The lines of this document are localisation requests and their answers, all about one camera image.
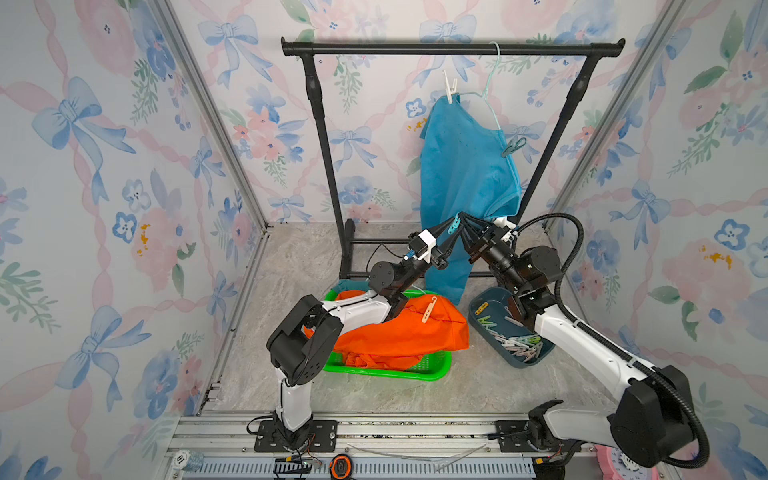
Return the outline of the bright teal clothespin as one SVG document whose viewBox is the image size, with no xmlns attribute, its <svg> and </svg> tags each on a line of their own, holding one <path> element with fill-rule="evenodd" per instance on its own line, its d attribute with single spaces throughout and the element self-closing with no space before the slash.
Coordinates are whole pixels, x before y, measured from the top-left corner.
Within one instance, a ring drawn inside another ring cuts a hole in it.
<svg viewBox="0 0 768 480">
<path fill-rule="evenodd" d="M 448 229 L 448 235 L 453 236 L 460 232 L 460 229 L 462 227 L 462 219 L 459 213 L 457 213 L 454 217 L 454 220 L 452 221 L 449 229 Z"/>
</svg>

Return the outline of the beige clothespin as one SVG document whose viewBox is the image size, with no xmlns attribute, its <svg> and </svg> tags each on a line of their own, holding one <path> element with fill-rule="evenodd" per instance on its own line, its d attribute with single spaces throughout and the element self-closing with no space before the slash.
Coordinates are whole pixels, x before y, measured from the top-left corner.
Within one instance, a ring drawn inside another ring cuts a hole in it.
<svg viewBox="0 0 768 480">
<path fill-rule="evenodd" d="M 422 315 L 421 322 L 423 324 L 426 324 L 428 322 L 428 320 L 430 319 L 430 317 L 432 315 L 432 312 L 434 310 L 434 307 L 437 304 L 437 301 L 438 301 L 438 297 L 437 296 L 432 296 L 431 297 L 431 300 L 430 300 L 429 304 L 427 305 L 427 307 L 425 308 L 424 313 Z"/>
</svg>

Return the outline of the teal t-shirt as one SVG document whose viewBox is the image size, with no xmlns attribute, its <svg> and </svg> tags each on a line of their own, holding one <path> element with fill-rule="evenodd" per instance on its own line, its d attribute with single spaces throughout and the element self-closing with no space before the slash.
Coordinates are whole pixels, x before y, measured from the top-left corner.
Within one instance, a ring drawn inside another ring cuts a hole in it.
<svg viewBox="0 0 768 480">
<path fill-rule="evenodd" d="M 461 97 L 443 96 L 420 134 L 421 225 L 452 220 L 459 212 L 484 220 L 518 213 L 521 181 L 503 131 L 476 120 Z"/>
</svg>

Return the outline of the dark teal clothespin bin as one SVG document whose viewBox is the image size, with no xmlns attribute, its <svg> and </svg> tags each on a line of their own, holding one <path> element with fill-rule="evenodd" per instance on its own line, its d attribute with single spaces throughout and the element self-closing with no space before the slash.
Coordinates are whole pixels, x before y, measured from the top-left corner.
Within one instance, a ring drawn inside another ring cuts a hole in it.
<svg viewBox="0 0 768 480">
<path fill-rule="evenodd" d="M 540 363 L 555 345 L 512 318 L 511 293 L 491 287 L 469 304 L 468 322 L 512 367 L 524 369 Z"/>
</svg>

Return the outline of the orange t-shirt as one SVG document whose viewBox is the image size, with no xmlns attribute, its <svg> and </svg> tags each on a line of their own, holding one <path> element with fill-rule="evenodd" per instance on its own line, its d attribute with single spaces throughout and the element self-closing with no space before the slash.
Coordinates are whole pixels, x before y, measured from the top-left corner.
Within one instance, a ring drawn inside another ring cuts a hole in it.
<svg viewBox="0 0 768 480">
<path fill-rule="evenodd" d="M 423 324 L 422 315 L 432 296 L 437 296 L 438 301 L 430 319 Z M 333 351 L 341 356 L 346 367 L 405 371 L 428 354 L 468 348 L 466 318 L 448 299 L 427 293 L 410 298 L 391 321 L 342 334 Z"/>
</svg>

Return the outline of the light teal wire hanger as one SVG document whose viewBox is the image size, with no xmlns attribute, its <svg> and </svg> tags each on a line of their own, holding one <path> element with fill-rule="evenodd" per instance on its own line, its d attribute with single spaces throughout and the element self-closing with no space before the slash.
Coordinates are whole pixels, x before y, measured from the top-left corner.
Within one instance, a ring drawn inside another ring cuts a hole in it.
<svg viewBox="0 0 768 480">
<path fill-rule="evenodd" d="M 491 67 L 486 76 L 484 87 L 479 91 L 467 91 L 461 94 L 462 108 L 483 128 L 492 131 L 501 131 L 501 124 L 495 107 L 491 101 L 491 90 L 494 77 L 501 64 L 500 44 L 492 40 L 489 42 L 495 49 Z"/>
</svg>

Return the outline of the white clothespin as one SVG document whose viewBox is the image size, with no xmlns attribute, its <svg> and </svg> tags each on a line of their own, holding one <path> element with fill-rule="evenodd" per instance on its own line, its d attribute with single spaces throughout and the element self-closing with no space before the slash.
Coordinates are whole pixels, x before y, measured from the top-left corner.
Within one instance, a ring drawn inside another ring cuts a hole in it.
<svg viewBox="0 0 768 480">
<path fill-rule="evenodd" d="M 445 84 L 446 101 L 449 104 L 452 104 L 458 95 L 458 79 L 450 77 L 446 71 L 443 71 L 443 78 Z"/>
</svg>

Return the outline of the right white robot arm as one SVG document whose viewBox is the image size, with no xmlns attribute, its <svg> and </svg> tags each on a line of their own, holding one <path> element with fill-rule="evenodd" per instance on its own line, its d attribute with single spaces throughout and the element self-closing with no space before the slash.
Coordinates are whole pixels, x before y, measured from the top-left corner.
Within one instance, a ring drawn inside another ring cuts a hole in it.
<svg viewBox="0 0 768 480">
<path fill-rule="evenodd" d="M 517 253 L 517 236 L 528 223 L 509 227 L 460 212 L 453 224 L 469 260 L 484 261 L 511 292 L 514 319 L 588 370 L 617 402 L 611 412 L 566 408 L 558 399 L 544 402 L 528 413 L 527 441 L 539 451 L 563 443 L 613 447 L 642 467 L 703 467 L 711 445 L 688 378 L 675 367 L 660 368 L 630 353 L 565 306 L 562 285 L 582 247 L 584 228 L 571 214 L 559 217 L 577 232 L 566 257 L 553 247 Z"/>
</svg>

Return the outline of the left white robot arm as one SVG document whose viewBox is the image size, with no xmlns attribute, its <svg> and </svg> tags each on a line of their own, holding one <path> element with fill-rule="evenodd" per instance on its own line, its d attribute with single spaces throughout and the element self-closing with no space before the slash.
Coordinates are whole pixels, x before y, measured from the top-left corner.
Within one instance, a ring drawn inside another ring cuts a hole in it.
<svg viewBox="0 0 768 480">
<path fill-rule="evenodd" d="M 368 290 L 357 297 L 327 302 L 306 295 L 298 300 L 266 342 L 279 386 L 273 412 L 278 431 L 290 437 L 308 430 L 312 381 L 339 337 L 400 314 L 407 303 L 405 291 L 430 268 L 448 266 L 459 222 L 451 217 L 411 235 L 409 253 L 397 263 L 376 263 L 368 274 Z"/>
</svg>

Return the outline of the black clothes rack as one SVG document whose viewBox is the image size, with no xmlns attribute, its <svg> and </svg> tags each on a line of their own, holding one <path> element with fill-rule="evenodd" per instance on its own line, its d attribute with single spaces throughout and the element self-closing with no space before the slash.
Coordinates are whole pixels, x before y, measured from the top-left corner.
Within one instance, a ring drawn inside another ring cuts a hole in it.
<svg viewBox="0 0 768 480">
<path fill-rule="evenodd" d="M 346 220 L 342 216 L 339 192 L 335 169 L 332 165 L 330 137 L 325 121 L 323 105 L 323 93 L 321 81 L 317 73 L 314 57 L 317 55 L 368 55 L 374 56 L 458 56 L 462 54 L 486 56 L 496 54 L 500 56 L 562 56 L 582 57 L 584 63 L 569 88 L 565 97 L 565 103 L 559 113 L 554 131 L 541 154 L 534 173 L 525 190 L 518 212 L 510 220 L 519 223 L 524 217 L 533 194 L 545 173 L 552 155 L 555 152 L 566 126 L 572 119 L 577 107 L 583 100 L 588 90 L 593 73 L 598 63 L 604 58 L 616 58 L 623 52 L 626 40 L 624 38 L 614 42 L 598 42 L 589 44 L 530 44 L 530 43 L 503 43 L 500 46 L 480 43 L 405 43 L 405 42 L 299 42 L 281 39 L 282 53 L 286 57 L 297 57 L 301 60 L 304 70 L 307 98 L 310 102 L 320 150 L 326 175 L 327 184 L 331 195 L 331 206 L 336 224 L 336 230 L 341 248 L 341 260 L 339 278 L 364 279 L 367 273 L 354 271 L 353 253 L 357 245 L 405 245 L 405 238 L 358 238 L 356 236 L 355 222 Z"/>
</svg>

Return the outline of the green plastic tray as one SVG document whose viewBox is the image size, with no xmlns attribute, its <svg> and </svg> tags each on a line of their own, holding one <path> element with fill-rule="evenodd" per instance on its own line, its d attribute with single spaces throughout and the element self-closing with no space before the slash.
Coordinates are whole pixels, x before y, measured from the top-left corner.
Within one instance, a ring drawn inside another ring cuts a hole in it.
<svg viewBox="0 0 768 480">
<path fill-rule="evenodd" d="M 408 290 L 405 292 L 408 300 L 423 294 L 434 294 L 433 292 L 421 292 L 417 290 Z M 452 354 L 454 352 L 437 352 L 428 354 L 414 367 L 405 371 L 390 371 L 380 369 L 363 369 L 346 367 L 343 364 L 341 356 L 334 351 L 326 362 L 325 370 L 332 373 L 345 373 L 385 378 L 396 378 L 419 381 L 436 381 L 447 375 L 452 365 Z"/>
</svg>

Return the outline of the pink round object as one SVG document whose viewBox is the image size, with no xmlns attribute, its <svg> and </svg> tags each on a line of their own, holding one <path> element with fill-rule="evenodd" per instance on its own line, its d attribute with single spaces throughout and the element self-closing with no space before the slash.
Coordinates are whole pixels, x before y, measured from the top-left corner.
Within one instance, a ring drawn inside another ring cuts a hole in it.
<svg viewBox="0 0 768 480">
<path fill-rule="evenodd" d="M 642 467 L 619 449 L 598 445 L 596 458 L 604 480 L 660 480 L 655 467 Z"/>
</svg>

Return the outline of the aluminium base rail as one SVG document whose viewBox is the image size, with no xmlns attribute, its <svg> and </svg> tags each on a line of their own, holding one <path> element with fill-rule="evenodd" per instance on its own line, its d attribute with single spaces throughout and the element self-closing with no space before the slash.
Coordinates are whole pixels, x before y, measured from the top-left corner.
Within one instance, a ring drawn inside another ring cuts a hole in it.
<svg viewBox="0 0 768 480">
<path fill-rule="evenodd" d="M 288 452 L 255 449 L 259 411 L 210 411 L 179 421 L 159 479 L 297 479 Z M 302 454 L 308 479 L 327 479 L 331 460 L 345 454 L 355 479 L 536 479 L 534 450 L 522 414 L 331 414 L 335 448 L 321 440 Z"/>
</svg>

